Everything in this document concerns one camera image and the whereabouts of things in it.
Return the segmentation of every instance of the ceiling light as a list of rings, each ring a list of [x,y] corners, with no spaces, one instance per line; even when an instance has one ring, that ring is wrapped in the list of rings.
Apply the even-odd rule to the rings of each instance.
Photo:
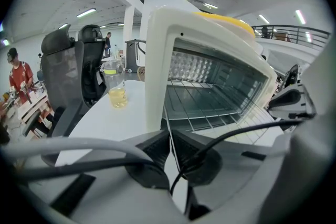
[[[85,16],[85,15],[87,15],[87,14],[89,14],[89,13],[95,12],[95,11],[96,11],[95,8],[91,8],[91,9],[87,10],[86,12],[83,12],[83,13],[77,15],[76,17],[77,17],[77,18],[80,18],[80,17],[83,17],[83,16]]]
[[[311,35],[309,32],[306,32],[307,41],[311,43]]]
[[[214,6],[214,5],[210,5],[210,4],[208,4],[208,3],[204,3],[203,4],[204,6],[206,6],[207,8],[218,8],[218,7],[216,7],[216,6]]]
[[[2,43],[5,45],[5,46],[8,46],[9,45],[9,41],[7,39],[3,39]]]
[[[265,21],[265,23],[266,23],[266,24],[268,24],[268,25],[269,25],[269,21],[268,21],[268,20],[266,20],[266,18],[265,18],[263,15],[259,15],[259,17],[260,17],[261,19],[263,19],[263,20]]]
[[[63,24],[59,29],[66,27],[68,24]]]
[[[303,15],[302,15],[301,11],[298,9],[298,10],[296,10],[295,12],[296,12],[296,14],[297,14],[298,17],[299,17],[300,22],[304,25],[304,24],[306,23],[306,21],[305,21]]]

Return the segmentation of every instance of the black chair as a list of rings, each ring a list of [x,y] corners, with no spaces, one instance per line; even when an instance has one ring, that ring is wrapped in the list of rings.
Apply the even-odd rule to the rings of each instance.
[[[47,137],[69,136],[89,110],[82,93],[84,43],[72,41],[70,25],[48,34],[42,41],[41,59],[48,99],[55,115]],[[24,134],[34,127],[39,111],[28,121]],[[58,154],[42,156],[48,165],[55,165]]]
[[[84,43],[84,63],[82,71],[83,97],[89,106],[94,105],[104,94],[106,85],[99,72],[106,40],[98,25],[87,25],[78,33],[78,41]],[[102,83],[98,83],[97,73]]]
[[[36,76],[37,76],[38,81],[41,83],[41,85],[45,89],[46,88],[46,84],[44,83],[44,76],[43,76],[42,70],[38,70],[36,72]]]

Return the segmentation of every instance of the white pillar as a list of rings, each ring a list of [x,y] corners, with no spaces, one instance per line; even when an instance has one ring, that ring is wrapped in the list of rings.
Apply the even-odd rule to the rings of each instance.
[[[123,30],[123,46],[122,50],[125,56],[125,65],[126,63],[126,41],[132,39],[132,30],[133,30],[133,18],[134,18],[134,6],[128,6],[125,10],[125,18],[124,18],[124,30]]]

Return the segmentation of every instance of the black cable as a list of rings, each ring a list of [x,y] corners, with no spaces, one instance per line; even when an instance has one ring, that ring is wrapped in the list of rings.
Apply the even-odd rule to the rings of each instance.
[[[105,159],[102,161],[93,161],[85,163],[74,163],[71,165],[65,165],[60,167],[46,167],[25,169],[20,172],[16,172],[15,176],[18,180],[23,182],[43,180],[61,176],[69,176],[74,174],[81,174],[96,170],[108,169],[120,166],[143,166],[149,165],[158,170],[160,173],[164,171],[156,163],[141,158],[117,158],[117,159]]]
[[[199,162],[199,158],[203,157],[208,150],[210,150],[212,147],[217,145],[222,140],[228,139],[229,137],[235,136],[237,134],[246,133],[250,131],[256,131],[264,128],[270,128],[275,126],[285,126],[285,125],[298,125],[302,122],[302,120],[287,120],[287,121],[277,121],[277,122],[269,122],[269,123],[263,123],[258,124],[254,126],[249,126],[241,129],[236,129],[233,131],[230,131],[228,133],[222,134],[221,136],[217,137],[216,139],[213,139],[211,142],[207,143],[203,148],[201,148],[199,151],[197,151],[193,156],[189,158],[189,160],[186,162],[186,164],[181,168],[179,174],[175,178],[172,187],[170,189],[170,194],[173,195],[174,188],[177,184],[177,182],[180,180],[182,175],[187,171],[188,167],[193,165],[193,162]]]

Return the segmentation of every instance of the yellow lid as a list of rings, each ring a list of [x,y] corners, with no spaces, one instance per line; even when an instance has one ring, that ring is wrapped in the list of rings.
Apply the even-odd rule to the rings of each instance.
[[[195,12],[195,13],[207,19],[223,20],[223,21],[238,25],[241,28],[245,29],[247,32],[249,32],[253,37],[256,37],[256,34],[254,33],[253,28],[250,27],[248,24],[241,22],[240,20],[237,20],[231,17],[217,15],[217,14],[210,14],[206,12]]]

